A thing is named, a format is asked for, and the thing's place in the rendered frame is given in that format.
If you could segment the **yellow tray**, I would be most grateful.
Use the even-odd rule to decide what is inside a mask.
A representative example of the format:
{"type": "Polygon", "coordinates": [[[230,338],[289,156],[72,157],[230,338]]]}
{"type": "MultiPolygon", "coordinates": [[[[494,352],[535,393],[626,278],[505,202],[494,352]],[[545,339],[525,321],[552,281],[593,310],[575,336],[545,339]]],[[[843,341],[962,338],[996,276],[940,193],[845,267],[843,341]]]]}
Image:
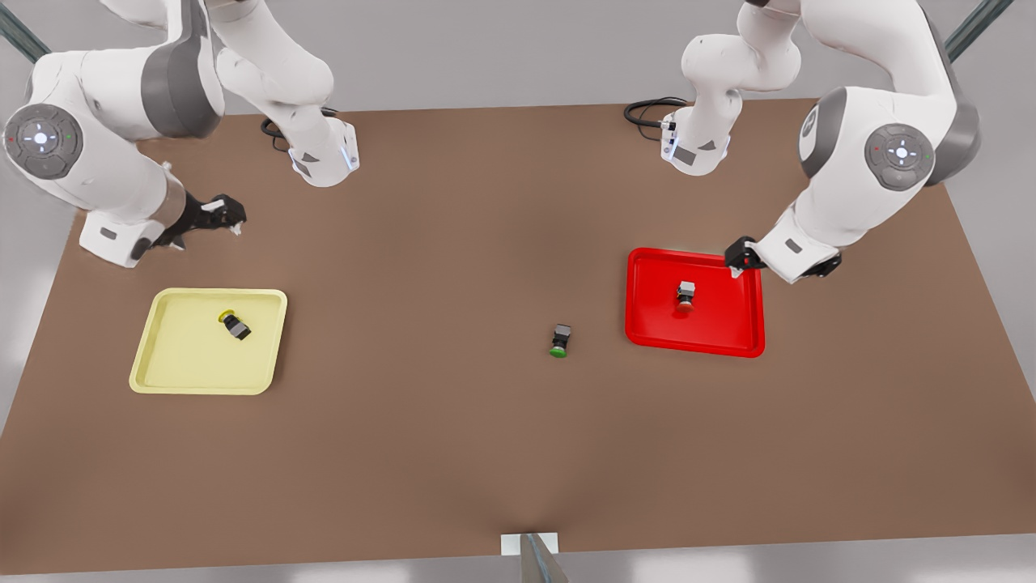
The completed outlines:
{"type": "Polygon", "coordinates": [[[263,393],[274,383],[288,299],[280,289],[172,287],[151,303],[130,388],[137,393],[263,393]],[[232,309],[251,329],[230,336],[219,314],[232,309]]]}

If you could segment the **silver frame post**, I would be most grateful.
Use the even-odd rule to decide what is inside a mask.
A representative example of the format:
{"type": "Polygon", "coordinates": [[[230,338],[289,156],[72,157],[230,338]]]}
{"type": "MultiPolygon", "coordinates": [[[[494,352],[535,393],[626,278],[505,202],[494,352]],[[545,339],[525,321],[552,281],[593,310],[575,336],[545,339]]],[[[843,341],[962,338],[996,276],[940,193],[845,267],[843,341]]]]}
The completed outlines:
{"type": "Polygon", "coordinates": [[[38,60],[51,53],[51,49],[42,43],[40,38],[25,25],[11,10],[0,2],[0,36],[3,36],[16,51],[30,61],[36,63],[38,60]]]}
{"type": "Polygon", "coordinates": [[[974,43],[985,30],[1014,3],[1014,0],[981,0],[980,3],[965,17],[963,21],[953,30],[945,41],[948,59],[955,62],[963,55],[966,49],[974,43]]]}
{"type": "Polygon", "coordinates": [[[556,559],[558,534],[502,534],[500,555],[520,557],[520,583],[570,583],[556,559]]]}

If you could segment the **red tray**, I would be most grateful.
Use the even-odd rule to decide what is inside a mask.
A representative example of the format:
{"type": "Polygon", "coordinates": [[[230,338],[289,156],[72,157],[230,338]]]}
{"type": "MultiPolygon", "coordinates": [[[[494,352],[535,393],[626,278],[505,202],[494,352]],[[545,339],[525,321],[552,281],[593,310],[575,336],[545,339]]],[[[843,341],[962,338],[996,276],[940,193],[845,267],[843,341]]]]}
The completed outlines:
{"type": "Polygon", "coordinates": [[[766,347],[761,273],[733,279],[721,255],[633,249],[624,328],[637,346],[756,358],[766,347]],[[681,281],[696,285],[691,313],[677,312],[681,281]]]}

